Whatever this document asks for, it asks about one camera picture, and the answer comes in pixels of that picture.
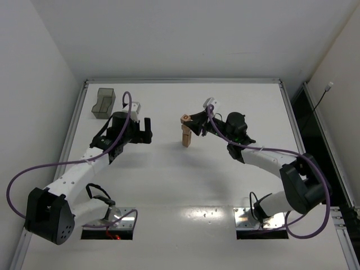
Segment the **long plain wood block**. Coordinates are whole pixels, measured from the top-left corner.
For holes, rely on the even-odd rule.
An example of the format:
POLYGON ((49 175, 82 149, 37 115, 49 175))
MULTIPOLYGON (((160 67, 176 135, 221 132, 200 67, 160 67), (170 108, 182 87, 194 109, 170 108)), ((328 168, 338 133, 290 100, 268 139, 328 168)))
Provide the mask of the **long plain wood block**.
POLYGON ((191 140, 190 141, 182 141, 182 146, 184 147, 189 147, 191 144, 191 140))

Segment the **long striped wood block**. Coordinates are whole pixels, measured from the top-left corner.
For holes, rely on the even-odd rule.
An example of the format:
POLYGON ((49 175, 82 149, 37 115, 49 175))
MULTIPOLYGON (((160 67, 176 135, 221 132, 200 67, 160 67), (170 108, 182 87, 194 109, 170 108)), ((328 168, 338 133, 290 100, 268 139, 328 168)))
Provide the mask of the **long striped wood block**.
POLYGON ((192 132, 182 133, 182 141, 190 141, 192 132))

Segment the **grey translucent plastic bin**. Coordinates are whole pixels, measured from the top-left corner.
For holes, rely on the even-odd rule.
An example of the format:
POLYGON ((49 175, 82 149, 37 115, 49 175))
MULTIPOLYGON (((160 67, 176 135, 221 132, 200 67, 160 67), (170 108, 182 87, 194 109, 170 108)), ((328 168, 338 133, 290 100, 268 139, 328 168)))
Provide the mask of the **grey translucent plastic bin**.
POLYGON ((113 88, 99 88, 97 100, 92 107, 92 114, 96 119, 108 119, 112 115, 115 104, 115 91, 113 88))

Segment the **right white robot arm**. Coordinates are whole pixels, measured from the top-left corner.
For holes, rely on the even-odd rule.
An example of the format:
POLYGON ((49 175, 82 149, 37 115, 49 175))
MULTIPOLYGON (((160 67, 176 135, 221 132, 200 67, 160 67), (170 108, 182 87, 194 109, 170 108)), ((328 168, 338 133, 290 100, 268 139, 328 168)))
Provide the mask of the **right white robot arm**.
POLYGON ((263 169, 281 180, 283 191, 267 194, 254 203, 253 215, 259 222, 293 210, 307 214, 332 194, 331 185, 312 155, 285 155, 260 149, 247 135, 245 117, 239 112, 231 112, 226 121, 221 121, 217 118, 210 120, 203 111, 183 115, 181 123, 197 136, 211 133, 226 137, 229 140, 227 150, 233 159, 263 169))

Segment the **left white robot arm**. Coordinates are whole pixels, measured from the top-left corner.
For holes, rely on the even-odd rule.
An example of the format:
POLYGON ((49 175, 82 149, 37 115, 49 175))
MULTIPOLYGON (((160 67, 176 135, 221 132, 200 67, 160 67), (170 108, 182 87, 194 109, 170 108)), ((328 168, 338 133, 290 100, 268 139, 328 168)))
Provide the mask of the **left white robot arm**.
POLYGON ((77 227, 109 228, 122 217, 114 218, 116 203, 108 195, 92 196, 85 203, 74 202, 91 180, 108 167, 128 143, 150 144, 151 119, 144 119, 144 130, 126 112, 115 112, 94 136, 78 163, 44 189, 35 188, 29 196, 25 229, 56 245, 70 238, 77 227))

